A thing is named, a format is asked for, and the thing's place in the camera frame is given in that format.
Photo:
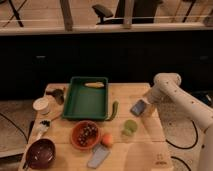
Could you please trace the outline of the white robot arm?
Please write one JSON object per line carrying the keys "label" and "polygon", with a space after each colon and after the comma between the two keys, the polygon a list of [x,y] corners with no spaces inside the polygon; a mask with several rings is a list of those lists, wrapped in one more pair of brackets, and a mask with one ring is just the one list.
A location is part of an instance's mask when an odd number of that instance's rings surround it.
{"label": "white robot arm", "polygon": [[197,171],[213,171],[213,109],[180,88],[178,73],[158,73],[154,85],[142,96],[146,104],[160,102],[167,95],[186,112],[204,133]]}

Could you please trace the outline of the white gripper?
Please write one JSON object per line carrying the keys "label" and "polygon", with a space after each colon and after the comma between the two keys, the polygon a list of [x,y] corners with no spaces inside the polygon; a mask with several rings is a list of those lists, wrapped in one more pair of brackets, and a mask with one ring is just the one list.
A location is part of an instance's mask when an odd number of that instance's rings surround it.
{"label": "white gripper", "polygon": [[145,103],[145,109],[143,111],[144,117],[151,117],[155,112],[155,106],[151,104],[146,97],[142,97],[141,100]]}

